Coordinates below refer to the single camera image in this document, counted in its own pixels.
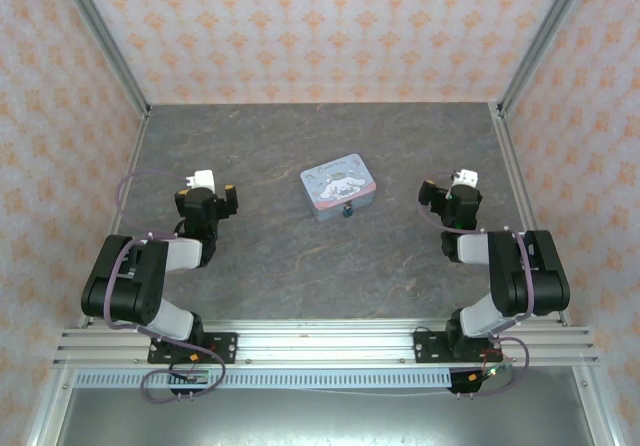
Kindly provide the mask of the grey metal shelf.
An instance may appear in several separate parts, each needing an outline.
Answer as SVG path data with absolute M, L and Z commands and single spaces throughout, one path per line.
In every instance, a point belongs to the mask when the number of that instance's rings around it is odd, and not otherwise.
M 631 446 L 597 373 L 533 368 L 514 388 L 247 388 L 155 405 L 115 371 L 63 369 L 27 446 Z

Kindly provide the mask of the cartoon printed tin box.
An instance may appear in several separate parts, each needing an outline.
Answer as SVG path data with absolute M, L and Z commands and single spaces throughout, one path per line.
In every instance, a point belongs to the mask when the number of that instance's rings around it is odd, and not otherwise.
M 300 173 L 307 200 L 318 221 L 343 217 L 343 207 L 354 210 L 374 201 L 377 184 L 361 156 L 352 153 Z

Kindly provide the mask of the aluminium side rail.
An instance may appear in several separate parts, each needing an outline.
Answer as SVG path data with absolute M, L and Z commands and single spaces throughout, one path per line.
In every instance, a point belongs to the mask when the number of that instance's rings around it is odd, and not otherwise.
M 129 157 L 129 162 L 128 162 L 128 166 L 125 171 L 125 174 L 132 173 L 136 169 L 138 157 L 144 141 L 144 135 L 149 122 L 149 118 L 151 116 L 151 112 L 152 112 L 152 107 L 149 107 L 149 109 L 141 115 L 137 136 L 136 136 L 135 142 L 133 143 L 133 149 Z M 120 222 L 121 222 L 121 214 L 118 211 L 115 211 L 107 233 L 108 234 L 117 233 L 120 226 Z M 86 329 L 92 323 L 92 321 L 93 319 L 91 317 L 88 317 L 84 313 L 82 313 L 77 322 L 77 326 L 80 329 Z
M 531 201 L 528 197 L 528 193 L 524 185 L 523 175 L 516 157 L 516 152 L 508 129 L 507 121 L 503 117 L 497 103 L 488 103 L 487 106 L 491 115 L 493 127 L 498 139 L 501 154 L 509 178 L 509 184 L 513 192 L 518 215 L 521 222 L 521 226 L 518 228 L 518 234 L 522 237 L 522 241 L 525 241 L 526 232 L 538 228 L 536 220 L 534 218 Z

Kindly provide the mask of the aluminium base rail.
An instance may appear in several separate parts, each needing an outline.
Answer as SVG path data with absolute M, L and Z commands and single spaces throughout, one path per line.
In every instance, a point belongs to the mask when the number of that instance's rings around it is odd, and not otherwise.
M 221 320 L 207 321 L 205 331 L 235 332 L 238 368 L 378 368 L 415 363 L 413 334 L 441 331 L 444 320 Z M 531 318 L 506 333 L 506 355 L 520 366 L 599 366 L 602 352 L 589 328 L 570 326 L 558 314 Z M 149 339 L 133 331 L 115 331 L 95 320 L 63 331 L 53 364 L 58 368 L 142 368 Z

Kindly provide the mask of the aluminium frame post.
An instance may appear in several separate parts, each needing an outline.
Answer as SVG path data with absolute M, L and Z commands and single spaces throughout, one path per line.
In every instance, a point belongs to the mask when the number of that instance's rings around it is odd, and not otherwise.
M 506 118 L 514 108 L 525 86 L 534 74 L 539 62 L 558 32 L 575 0 L 553 0 L 538 30 L 533 36 L 523 59 L 511 78 L 502 99 L 497 103 L 497 112 Z
M 151 110 L 151 104 L 147 101 L 131 71 L 124 55 L 112 35 L 107 22 L 99 11 L 94 0 L 73 0 L 78 7 L 85 24 L 91 30 L 99 47 L 104 53 L 107 62 L 114 71 L 121 86 L 124 88 L 128 99 L 134 108 L 147 117 Z

